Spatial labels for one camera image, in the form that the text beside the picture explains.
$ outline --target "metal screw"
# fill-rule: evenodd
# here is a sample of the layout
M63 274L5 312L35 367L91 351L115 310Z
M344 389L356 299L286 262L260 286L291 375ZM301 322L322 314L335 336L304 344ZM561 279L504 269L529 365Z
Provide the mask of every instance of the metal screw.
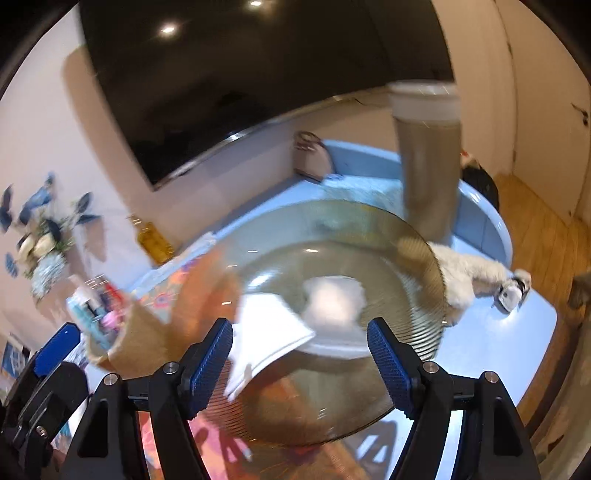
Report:
M484 378L490 383L497 383L499 381L499 375L490 370L488 372L484 372Z
M172 375L178 372L178 363L177 362L168 362L162 367L162 370L167 375Z
M425 370L425 372L427 372L428 374L436 374L437 372L439 372L439 365L429 360L423 363L423 370Z
M119 377L117 376L117 374L109 374L103 380L105 385L108 385L108 386L115 385L118 381L119 381Z
M35 429L41 438L47 437L47 430L44 429L41 425L37 425Z

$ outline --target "ceiling light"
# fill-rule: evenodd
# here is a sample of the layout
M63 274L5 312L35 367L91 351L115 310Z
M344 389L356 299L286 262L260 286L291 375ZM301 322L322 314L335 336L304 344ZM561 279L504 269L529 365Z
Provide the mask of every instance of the ceiling light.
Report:
M176 25L173 24L167 24L165 26L163 26L160 31L162 32L162 34L164 35L172 35L177 29Z

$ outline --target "cooking oil bottle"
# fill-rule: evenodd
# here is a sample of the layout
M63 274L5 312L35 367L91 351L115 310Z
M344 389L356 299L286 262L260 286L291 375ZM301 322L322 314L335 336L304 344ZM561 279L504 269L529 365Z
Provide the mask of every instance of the cooking oil bottle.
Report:
M138 243L156 265L164 265L174 258L173 246L168 243L152 222L144 222L137 215L131 215L128 219L138 232Z

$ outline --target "glass plate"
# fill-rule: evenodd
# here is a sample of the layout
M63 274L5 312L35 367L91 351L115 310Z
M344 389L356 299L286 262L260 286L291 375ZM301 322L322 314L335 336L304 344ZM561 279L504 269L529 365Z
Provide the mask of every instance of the glass plate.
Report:
M345 200L274 210L222 239L181 289L170 348L180 357L216 318L233 321L246 293L278 294L301 314L308 300L304 282L330 275L355 278L363 286L367 305L358 324L364 331L371 319L383 317L421 359L435 356L446 301L431 249L392 213ZM339 359L292 351L255 376L232 403L223 395L229 368L228 361L205 414L246 440L289 446L335 440L393 406L370 356Z

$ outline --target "black tv screen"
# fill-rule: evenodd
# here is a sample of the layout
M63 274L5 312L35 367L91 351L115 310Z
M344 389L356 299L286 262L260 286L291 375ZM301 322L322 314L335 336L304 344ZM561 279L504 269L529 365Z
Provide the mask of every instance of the black tv screen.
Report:
M82 0L80 17L155 187L302 106L394 80L453 80L430 0Z

